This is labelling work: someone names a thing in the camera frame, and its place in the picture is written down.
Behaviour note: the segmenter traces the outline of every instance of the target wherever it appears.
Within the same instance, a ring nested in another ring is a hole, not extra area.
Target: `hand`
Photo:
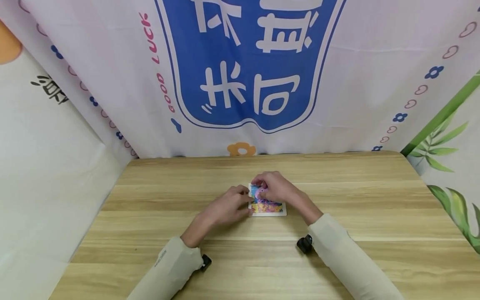
[[[253,213],[251,209],[240,209],[251,201],[253,199],[248,196],[247,187],[243,185],[230,187],[193,219],[180,238],[187,247],[198,247],[213,228],[230,225],[251,216]]]
[[[253,185],[268,188],[259,197],[275,202],[285,202],[297,209],[307,225],[315,223],[322,211],[310,200],[307,194],[300,191],[278,171],[263,172],[252,180]]]

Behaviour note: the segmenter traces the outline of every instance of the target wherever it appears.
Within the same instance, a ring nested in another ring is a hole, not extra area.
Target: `wood grain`
[[[406,299],[480,298],[478,256],[408,161],[381,151],[132,161],[50,299],[125,299],[195,214],[265,170],[335,217]],[[213,232],[202,245],[212,265],[175,300],[350,299],[315,253],[297,250],[306,233],[293,209]]]

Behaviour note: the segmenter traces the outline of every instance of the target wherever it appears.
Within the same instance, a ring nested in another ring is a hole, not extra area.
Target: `sleeve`
[[[174,237],[127,300],[170,300],[202,265],[200,248],[188,248],[180,237]]]
[[[329,214],[309,226],[313,247],[355,300],[403,300],[385,273]]]

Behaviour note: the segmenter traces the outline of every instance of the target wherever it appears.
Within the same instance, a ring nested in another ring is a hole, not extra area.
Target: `wall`
[[[479,79],[480,73],[470,82]],[[480,254],[480,88],[466,99],[452,99],[446,110],[452,106],[458,108],[407,158]]]
[[[0,298],[48,299],[121,173],[0,21]]]

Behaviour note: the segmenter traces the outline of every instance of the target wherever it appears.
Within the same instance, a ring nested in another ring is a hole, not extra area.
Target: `colorful card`
[[[268,191],[268,188],[259,187],[249,184],[250,197],[253,202],[248,203],[248,208],[253,209],[253,216],[286,216],[287,206],[285,203],[277,203],[268,201],[267,199],[259,199],[261,192]]]

